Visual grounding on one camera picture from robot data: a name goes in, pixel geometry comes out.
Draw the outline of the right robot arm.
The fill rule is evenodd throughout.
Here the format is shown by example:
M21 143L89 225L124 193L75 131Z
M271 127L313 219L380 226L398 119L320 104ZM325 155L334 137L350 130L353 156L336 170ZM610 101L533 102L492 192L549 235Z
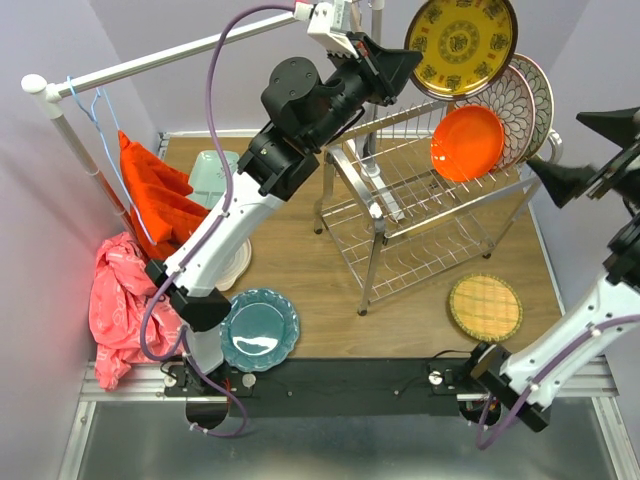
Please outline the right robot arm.
M639 204L639 110L580 112L577 120L619 147L600 168L564 167L541 159L527 164L554 204L562 208L586 195L600 199L613 191L627 206ZM607 346L639 325L639 219L633 217L607 245L610 255L581 302L524 350L513 354L499 344L481 343L460 367L469 390L486 390L486 403L507 415L491 427L482 411L476 445L488 448L515 421L534 432L549 424L547 413L561 387Z

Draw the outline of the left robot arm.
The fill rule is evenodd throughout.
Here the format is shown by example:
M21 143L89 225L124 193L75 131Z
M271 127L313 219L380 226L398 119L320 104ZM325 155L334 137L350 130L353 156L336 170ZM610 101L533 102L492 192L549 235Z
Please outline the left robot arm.
M304 57L274 67L261 94L269 121L240 157L224 196L174 254L146 265L182 321L178 336L193 364L187 382L201 395L222 380L220 329L232 309L216 287L224 266L315 172L321 149L365 104L394 104L423 59L418 50L383 48L365 33L348 33L347 43L353 53L330 55L335 71L327 80Z

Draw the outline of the orange plate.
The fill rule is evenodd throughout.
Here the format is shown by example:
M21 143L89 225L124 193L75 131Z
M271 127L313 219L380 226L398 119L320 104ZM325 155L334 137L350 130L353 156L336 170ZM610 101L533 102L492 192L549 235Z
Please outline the orange plate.
M436 127L431 162L446 180L467 182L487 174L501 159L504 128L497 115L479 105L456 108Z

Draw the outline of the large floral plate brown rim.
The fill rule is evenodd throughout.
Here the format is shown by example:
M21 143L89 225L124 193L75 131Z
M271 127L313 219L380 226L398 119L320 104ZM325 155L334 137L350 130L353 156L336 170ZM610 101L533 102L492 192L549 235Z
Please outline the large floral plate brown rim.
M540 150L551 132L554 119L554 96L546 73L531 58L515 53L511 65L525 78L535 106L533 135L522 158L525 160Z

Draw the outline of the woven bamboo plate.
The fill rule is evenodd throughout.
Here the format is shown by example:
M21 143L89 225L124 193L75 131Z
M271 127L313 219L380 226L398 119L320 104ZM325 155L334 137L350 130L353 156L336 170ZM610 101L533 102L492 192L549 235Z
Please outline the woven bamboo plate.
M489 274L462 277L451 289L448 309L455 324L475 340L509 339L523 320L522 303L503 279Z

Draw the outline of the yellow patterned dark plate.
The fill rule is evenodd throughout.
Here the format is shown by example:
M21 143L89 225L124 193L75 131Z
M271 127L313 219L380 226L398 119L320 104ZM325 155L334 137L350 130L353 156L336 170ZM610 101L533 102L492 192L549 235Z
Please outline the yellow patterned dark plate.
M517 15L509 1L428 1L405 35L404 47L422 54L411 81L440 100L473 96L502 75L517 40Z

